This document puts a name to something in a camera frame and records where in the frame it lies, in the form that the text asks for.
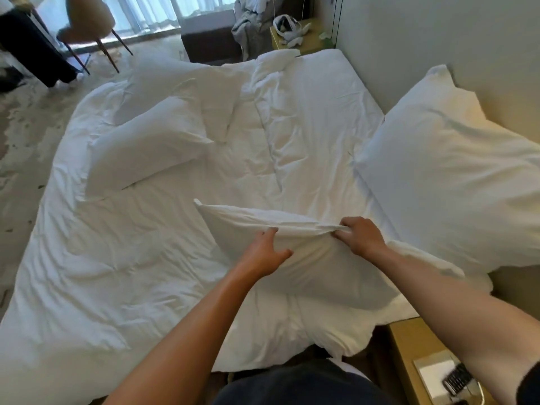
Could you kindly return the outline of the large white pillow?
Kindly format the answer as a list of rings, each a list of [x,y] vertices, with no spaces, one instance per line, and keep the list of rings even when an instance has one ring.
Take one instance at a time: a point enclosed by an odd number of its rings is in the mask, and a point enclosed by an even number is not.
[[[402,241],[467,272],[540,265],[540,144],[489,121],[447,66],[355,146],[354,166]]]

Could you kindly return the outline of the person's left hand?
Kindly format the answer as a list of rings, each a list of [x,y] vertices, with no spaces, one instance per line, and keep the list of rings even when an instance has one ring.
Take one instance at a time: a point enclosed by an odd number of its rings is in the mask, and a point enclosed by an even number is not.
[[[272,258],[273,251],[277,251],[274,248],[274,238],[278,231],[278,227],[270,227],[266,231],[257,232],[234,270],[257,280],[273,274],[282,265],[276,264]]]

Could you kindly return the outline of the white glossy tray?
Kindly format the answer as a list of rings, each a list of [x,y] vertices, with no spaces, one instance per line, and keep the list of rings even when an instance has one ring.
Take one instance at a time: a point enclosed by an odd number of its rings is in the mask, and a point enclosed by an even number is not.
[[[456,397],[450,396],[443,388],[442,379],[460,362],[447,349],[414,360],[414,366],[433,405],[486,405],[485,392],[475,379]]]

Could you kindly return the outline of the dark grey sofa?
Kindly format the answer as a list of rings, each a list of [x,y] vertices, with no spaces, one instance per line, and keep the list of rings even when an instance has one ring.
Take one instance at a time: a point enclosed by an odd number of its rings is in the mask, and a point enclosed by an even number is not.
[[[232,34],[235,22],[233,10],[186,18],[180,34],[190,62],[216,66],[241,62],[242,49]]]

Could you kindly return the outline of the yellow nightstand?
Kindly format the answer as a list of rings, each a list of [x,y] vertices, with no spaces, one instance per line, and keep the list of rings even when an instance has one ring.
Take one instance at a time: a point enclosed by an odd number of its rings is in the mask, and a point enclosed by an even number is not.
[[[421,318],[391,323],[389,334],[397,374],[410,405],[434,405],[416,362],[430,366],[456,357]]]
[[[334,49],[335,48],[335,45],[334,45],[333,41],[324,42],[324,41],[321,41],[319,39],[319,34],[321,32],[325,31],[325,28],[324,28],[324,26],[322,24],[322,21],[319,18],[305,19],[305,20],[302,20],[301,22],[303,24],[306,23],[306,22],[311,22],[312,23],[311,29],[309,30],[309,32],[303,38],[302,45],[294,47],[294,48],[297,48],[300,51],[301,55],[312,54],[312,53],[319,52],[321,50]],[[276,50],[276,51],[277,50],[287,50],[288,49],[286,47],[278,49],[278,46],[277,46],[276,42],[273,40],[273,37],[272,37],[272,46],[273,46],[273,49]]]

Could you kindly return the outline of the person's dark shirt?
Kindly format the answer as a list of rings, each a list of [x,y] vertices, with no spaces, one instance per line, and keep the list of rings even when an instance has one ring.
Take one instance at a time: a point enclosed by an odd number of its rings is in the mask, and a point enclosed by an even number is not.
[[[357,368],[336,359],[276,367],[227,384],[212,405],[399,405]]]

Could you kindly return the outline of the person's right forearm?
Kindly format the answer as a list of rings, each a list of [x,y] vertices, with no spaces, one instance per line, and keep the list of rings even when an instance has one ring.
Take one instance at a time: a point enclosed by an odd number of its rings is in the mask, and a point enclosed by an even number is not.
[[[362,251],[499,405],[540,405],[540,321],[384,244]]]

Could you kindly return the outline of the grey clothes pile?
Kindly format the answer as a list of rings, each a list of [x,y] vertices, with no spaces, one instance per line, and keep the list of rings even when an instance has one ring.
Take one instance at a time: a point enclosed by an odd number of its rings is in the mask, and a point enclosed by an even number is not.
[[[241,48],[242,61],[256,59],[272,50],[271,23],[275,0],[236,0],[233,39]]]

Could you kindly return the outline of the white headset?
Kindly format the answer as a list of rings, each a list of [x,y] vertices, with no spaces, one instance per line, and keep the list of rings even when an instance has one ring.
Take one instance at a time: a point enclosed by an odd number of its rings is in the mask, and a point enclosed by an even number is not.
[[[312,23],[302,23],[290,15],[281,14],[273,20],[271,30],[273,40],[276,42],[278,49],[293,48],[301,46],[304,36],[311,29]]]

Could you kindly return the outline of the person's right hand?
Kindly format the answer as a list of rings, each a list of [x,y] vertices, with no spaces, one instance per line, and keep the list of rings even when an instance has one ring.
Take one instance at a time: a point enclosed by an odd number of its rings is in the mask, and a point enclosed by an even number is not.
[[[358,250],[350,249],[355,255],[373,262],[377,257],[388,252],[388,247],[381,231],[371,219],[364,217],[343,218],[358,218]]]

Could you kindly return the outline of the person's left forearm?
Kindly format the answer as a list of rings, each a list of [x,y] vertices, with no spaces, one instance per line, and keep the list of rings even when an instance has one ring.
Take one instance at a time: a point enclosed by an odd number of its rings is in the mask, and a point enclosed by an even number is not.
[[[254,265],[230,271],[139,363],[103,405],[194,405],[248,292]]]

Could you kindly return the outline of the black remote control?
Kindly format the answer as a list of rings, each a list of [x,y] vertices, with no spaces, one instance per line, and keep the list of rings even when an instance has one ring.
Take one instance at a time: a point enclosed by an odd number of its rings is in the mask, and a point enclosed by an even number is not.
[[[442,379],[442,386],[450,396],[456,397],[468,387],[473,379],[466,366],[460,362]]]

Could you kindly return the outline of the black table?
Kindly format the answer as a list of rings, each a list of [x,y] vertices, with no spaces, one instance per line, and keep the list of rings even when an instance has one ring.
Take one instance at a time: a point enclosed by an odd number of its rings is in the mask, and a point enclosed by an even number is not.
[[[78,72],[23,11],[0,14],[0,45],[46,87],[77,79]]]

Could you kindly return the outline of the small white pillow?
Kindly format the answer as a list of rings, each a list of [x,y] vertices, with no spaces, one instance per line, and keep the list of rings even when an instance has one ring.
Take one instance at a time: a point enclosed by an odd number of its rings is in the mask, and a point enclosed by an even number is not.
[[[367,311],[382,309],[400,295],[379,269],[332,236],[346,227],[285,211],[209,205],[198,199],[194,204],[215,243],[233,263],[258,231],[279,228],[274,247],[290,249],[293,255],[260,281],[262,289]]]

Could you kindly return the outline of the brown chair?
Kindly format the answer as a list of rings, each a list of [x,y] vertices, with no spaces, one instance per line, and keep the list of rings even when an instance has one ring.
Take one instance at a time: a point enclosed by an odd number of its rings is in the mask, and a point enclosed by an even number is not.
[[[57,40],[67,48],[87,74],[90,74],[89,70],[73,51],[71,45],[95,42],[116,72],[119,73],[120,71],[102,39],[113,34],[130,54],[132,52],[114,30],[116,21],[107,4],[103,0],[65,0],[65,7],[69,23],[57,32]]]

